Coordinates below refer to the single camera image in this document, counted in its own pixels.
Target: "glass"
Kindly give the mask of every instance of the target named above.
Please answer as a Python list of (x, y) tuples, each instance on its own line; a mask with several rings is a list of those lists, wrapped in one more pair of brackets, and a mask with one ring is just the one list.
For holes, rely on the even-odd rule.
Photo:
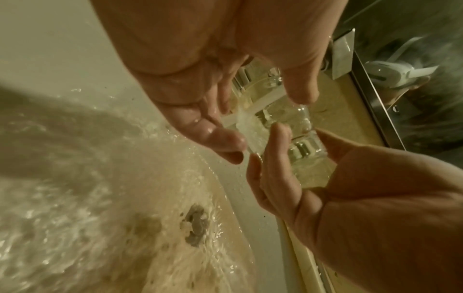
[(326, 158), (326, 149), (312, 126), (307, 106), (288, 98), (280, 76), (261, 79), (244, 89), (236, 128), (246, 137), (251, 151), (263, 153), (269, 129), (275, 122), (292, 130), (288, 155), (296, 175)]

